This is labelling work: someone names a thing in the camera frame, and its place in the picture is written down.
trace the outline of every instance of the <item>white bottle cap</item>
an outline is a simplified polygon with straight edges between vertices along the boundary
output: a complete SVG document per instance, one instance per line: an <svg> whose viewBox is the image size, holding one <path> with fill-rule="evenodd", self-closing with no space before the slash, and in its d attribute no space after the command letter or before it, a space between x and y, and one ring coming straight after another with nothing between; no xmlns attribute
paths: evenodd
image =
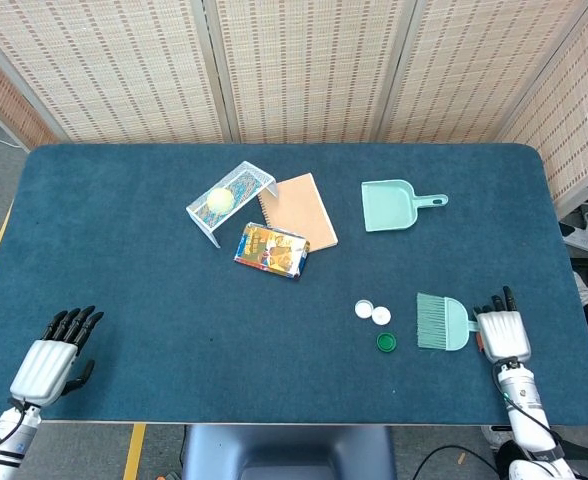
<svg viewBox="0 0 588 480"><path fill-rule="evenodd" d="M372 310L372 320L377 325L387 325L392 319L392 314L385 307L376 307Z"/></svg>
<svg viewBox="0 0 588 480"><path fill-rule="evenodd" d="M354 311L356 312L356 316L358 318L366 319L372 316L372 310L374 309L374 305L369 300L359 300L354 305Z"/></svg>

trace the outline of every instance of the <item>mint green dustpan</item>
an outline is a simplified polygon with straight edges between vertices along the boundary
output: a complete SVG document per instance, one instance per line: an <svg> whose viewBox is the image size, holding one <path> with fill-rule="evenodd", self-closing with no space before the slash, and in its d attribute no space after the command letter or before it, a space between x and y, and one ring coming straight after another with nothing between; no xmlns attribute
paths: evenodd
<svg viewBox="0 0 588 480"><path fill-rule="evenodd" d="M412 184L405 180L363 182L363 214L365 230L404 230L418 219L419 208L447 205L447 195L417 197Z"/></svg>
<svg viewBox="0 0 588 480"><path fill-rule="evenodd" d="M439 350L460 350L477 332L478 324L468 320L458 300L419 293L416 295L418 346Z"/></svg>

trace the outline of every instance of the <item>notebook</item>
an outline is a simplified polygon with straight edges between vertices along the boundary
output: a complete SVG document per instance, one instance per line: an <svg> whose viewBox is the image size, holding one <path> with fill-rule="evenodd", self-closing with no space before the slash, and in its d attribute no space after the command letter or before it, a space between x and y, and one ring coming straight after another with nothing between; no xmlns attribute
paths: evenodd
<svg viewBox="0 0 588 480"><path fill-rule="evenodd" d="M269 227L301 235L310 242L310 252L338 243L314 177L306 173L278 184L278 197L263 190L258 194Z"/></svg>

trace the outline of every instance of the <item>green bottle cap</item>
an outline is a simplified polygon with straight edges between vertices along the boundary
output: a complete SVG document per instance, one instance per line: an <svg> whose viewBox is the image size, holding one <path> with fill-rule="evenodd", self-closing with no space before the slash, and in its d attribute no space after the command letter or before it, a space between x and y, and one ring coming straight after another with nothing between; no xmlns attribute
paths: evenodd
<svg viewBox="0 0 588 480"><path fill-rule="evenodd" d="M391 333L381 333L376 339L376 346L381 352L393 352L396 348L396 337Z"/></svg>

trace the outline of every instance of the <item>robotic hand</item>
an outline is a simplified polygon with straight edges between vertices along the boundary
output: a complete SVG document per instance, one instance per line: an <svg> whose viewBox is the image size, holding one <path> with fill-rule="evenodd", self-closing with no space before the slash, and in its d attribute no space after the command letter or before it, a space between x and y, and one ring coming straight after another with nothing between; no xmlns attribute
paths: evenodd
<svg viewBox="0 0 588 480"><path fill-rule="evenodd" d="M89 360L80 377L66 381L103 312L94 307L75 308L54 316L40 340L27 352L10 386L12 408L0 418L0 480L14 476L41 423L41 408L81 388L89 379L94 360Z"/></svg>
<svg viewBox="0 0 588 480"><path fill-rule="evenodd" d="M523 320L509 287L503 287L505 303L492 297L494 308L474 307L479 325L477 340L492 362L492 379L501 392L514 433L514 441L528 460L510 464L510 480L549 478L574 479L574 473L563 459L563 450L549 428L534 374L523 362L531 355Z"/></svg>

